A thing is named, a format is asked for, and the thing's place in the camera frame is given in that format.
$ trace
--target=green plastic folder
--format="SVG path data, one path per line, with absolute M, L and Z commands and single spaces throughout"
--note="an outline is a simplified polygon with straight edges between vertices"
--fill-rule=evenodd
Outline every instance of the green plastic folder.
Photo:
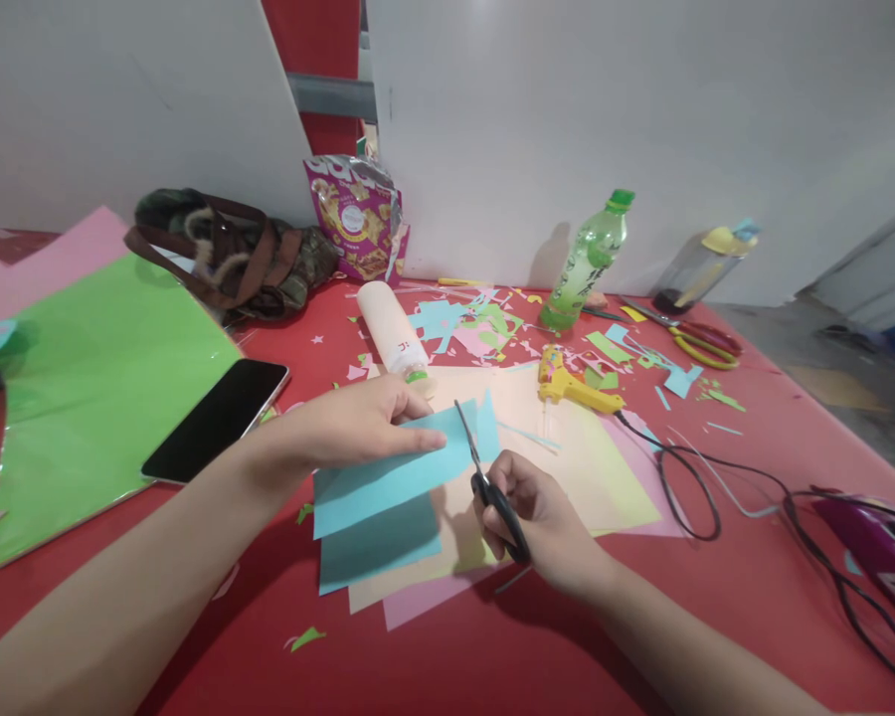
M 134 255 L 17 320 L 0 351 L 0 566 L 145 487 L 143 462 L 241 357 L 172 275 Z

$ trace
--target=red tablecloth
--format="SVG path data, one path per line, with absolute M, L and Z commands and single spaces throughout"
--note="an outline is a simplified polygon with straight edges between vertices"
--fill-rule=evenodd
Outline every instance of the red tablecloth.
M 344 385 L 348 366 L 370 350 L 355 286 L 337 282 L 321 290 L 304 314 L 280 326 L 250 326 L 238 339 L 247 355 L 290 366 L 292 379 L 278 400 L 282 410 Z M 506 289 L 500 293 L 506 295 Z M 425 293 L 401 296 L 409 311 Z M 523 295 L 511 311 L 536 322 L 539 303 Z M 611 309 L 617 304 L 612 302 Z M 691 318 L 728 328 L 704 306 Z M 609 322 L 583 316 L 558 340 L 579 349 L 582 337 Z M 653 323 L 630 326 L 635 338 L 680 365 L 688 362 L 671 336 Z M 519 338 L 540 349 L 546 333 Z M 313 343 L 315 336 L 322 342 Z M 464 349 L 438 356 L 435 365 L 470 365 Z M 505 349 L 503 365 L 530 360 L 523 346 Z M 791 488 L 811 484 L 873 494 L 895 503 L 895 470 L 830 416 L 790 378 L 747 345 L 743 365 L 704 375 L 748 409 L 668 395 L 654 387 L 665 372 L 636 367 L 621 375 L 628 407 L 663 440 L 675 428 L 698 448 L 754 465 Z M 0 398 L 0 436 L 2 433 Z M 705 428 L 707 421 L 742 433 Z M 723 470 L 750 508 L 767 504 L 746 478 Z M 694 527 L 707 529 L 705 502 L 678 466 L 670 470 Z M 778 492 L 764 489 L 773 499 Z M 0 636 L 91 555 L 156 509 L 174 489 L 157 485 L 101 517 L 0 570 Z M 678 538 L 610 535 L 601 538 L 618 559 L 650 579 L 686 609 L 793 678 L 836 711 L 895 712 L 895 677 L 859 641 L 845 621 L 828 579 L 798 545 L 778 515 L 743 516 L 713 487 L 723 519 L 715 543 Z M 295 524 L 311 499 L 310 481 L 240 560 L 229 592 L 210 603 L 143 705 L 143 713 L 639 713 L 662 711 L 658 697 L 608 642 L 583 610 L 529 574 L 500 595 L 494 590 L 516 574 L 508 569 L 418 619 L 387 632 L 382 607 L 348 614 L 345 592 L 317 596 L 318 546 L 310 519 Z M 839 566 L 844 549 L 809 508 L 806 529 Z M 863 582 L 883 603 L 871 584 Z M 859 608 L 867 616 L 867 610 Z M 325 639 L 295 653 L 285 642 L 309 627 Z M 879 626 L 873 633 L 884 633 Z M 895 646 L 886 641 L 895 659 Z

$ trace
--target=glue gun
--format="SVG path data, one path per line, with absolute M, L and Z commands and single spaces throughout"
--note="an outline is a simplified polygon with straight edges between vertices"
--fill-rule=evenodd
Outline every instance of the glue gun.
M 564 367 L 564 353 L 560 346 L 548 345 L 540 359 L 540 390 L 542 401 L 560 403 L 561 398 L 569 398 L 595 411 L 612 415 L 624 405 L 624 399 L 594 390 L 586 383 L 574 378 Z

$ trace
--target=green plastic bottle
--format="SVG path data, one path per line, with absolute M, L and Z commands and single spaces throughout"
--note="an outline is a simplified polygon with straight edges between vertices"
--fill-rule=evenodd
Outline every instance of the green plastic bottle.
M 606 208 L 594 214 L 577 232 L 564 272 L 540 311 L 540 321 L 545 326 L 566 330 L 577 322 L 587 294 L 604 271 L 613 265 L 627 238 L 624 215 L 634 196 L 632 191 L 617 189 Z

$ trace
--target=black cable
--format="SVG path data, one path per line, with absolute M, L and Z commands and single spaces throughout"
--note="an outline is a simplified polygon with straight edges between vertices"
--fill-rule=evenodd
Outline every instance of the black cable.
M 869 606 L 871 606 L 872 609 L 874 609 L 875 612 L 878 614 L 878 616 L 885 621 L 886 625 L 889 627 L 893 634 L 895 634 L 895 621 L 891 618 L 888 612 L 886 612 L 885 609 L 872 597 L 866 594 L 861 587 L 859 587 L 852 580 L 835 569 L 825 553 L 822 552 L 821 548 L 819 548 L 815 541 L 808 535 L 808 533 L 800 523 L 799 511 L 796 508 L 796 497 L 822 497 L 825 499 L 834 499 L 842 502 L 849 502 L 851 504 L 861 505 L 866 509 L 872 509 L 878 512 L 889 514 L 893 517 L 895 517 L 895 510 L 889 507 L 884 507 L 882 505 L 865 502 L 864 500 L 855 499 L 854 497 L 849 497 L 847 495 L 835 494 L 830 492 L 822 492 L 818 490 L 798 490 L 796 492 L 792 492 L 791 490 L 789 490 L 788 487 L 786 487 L 786 484 L 784 482 L 782 482 L 774 475 L 770 475 L 768 472 L 757 469 L 755 467 L 749 467 L 748 465 L 739 464 L 737 462 L 729 462 L 718 457 L 713 457 L 712 455 L 700 452 L 699 450 L 693 449 L 691 447 L 664 445 L 660 441 L 655 440 L 650 436 L 644 435 L 639 430 L 630 425 L 627 417 L 623 414 L 622 411 L 617 411 L 615 415 L 617 416 L 617 419 L 624 425 L 624 427 L 631 431 L 634 435 L 660 448 L 659 458 L 656 461 L 656 467 L 657 471 L 659 472 L 660 483 L 663 486 L 663 492 L 666 495 L 666 501 L 669 503 L 669 508 L 672 511 L 673 518 L 676 520 L 677 524 L 679 524 L 679 526 L 683 530 L 685 530 L 688 534 L 692 535 L 696 539 L 702 540 L 704 542 L 712 542 L 713 540 L 717 539 L 722 533 L 722 522 L 720 520 L 719 510 L 716 507 L 716 503 L 713 500 L 713 496 L 710 493 L 709 488 L 706 486 L 706 482 L 700 476 L 699 472 L 686 461 L 686 458 L 679 454 L 678 450 L 682 450 L 683 452 L 688 452 L 690 454 L 699 455 L 700 457 L 710 460 L 711 462 L 726 465 L 727 467 L 735 467 L 738 469 L 747 470 L 749 472 L 755 472 L 756 474 L 761 475 L 762 477 L 766 477 L 767 479 L 777 484 L 783 491 L 783 510 L 786 513 L 787 519 L 789 519 L 790 523 L 793 525 L 793 529 L 796 531 L 796 535 L 803 543 L 806 551 L 809 552 L 812 557 L 815 558 L 815 560 L 818 561 L 825 568 L 829 576 L 832 578 L 832 581 L 835 584 L 835 590 L 838 594 L 838 600 L 842 604 L 842 609 L 845 611 L 845 617 L 848 619 L 848 622 L 851 625 L 852 629 L 855 631 L 855 633 L 858 634 L 858 637 L 865 643 L 865 645 L 868 646 L 868 648 L 871 649 L 872 652 L 878 657 L 878 660 L 885 664 L 889 671 L 895 674 L 895 664 L 892 663 L 892 661 L 881 652 L 881 650 L 875 645 L 875 643 L 868 636 L 868 634 L 865 632 L 865 629 L 859 622 L 858 616 L 855 613 L 855 609 L 852 606 L 852 602 L 849 599 L 848 590 L 854 592 L 858 597 L 860 597 Z M 706 501 L 709 504 L 709 509 L 713 516 L 714 527 L 712 533 L 710 533 L 709 535 L 696 534 L 686 525 L 685 519 L 680 514 L 678 503 L 673 498 L 672 488 L 669 485 L 669 481 L 666 479 L 666 473 L 663 468 L 663 456 L 668 453 L 679 460 L 703 488 L 703 492 L 706 496 Z

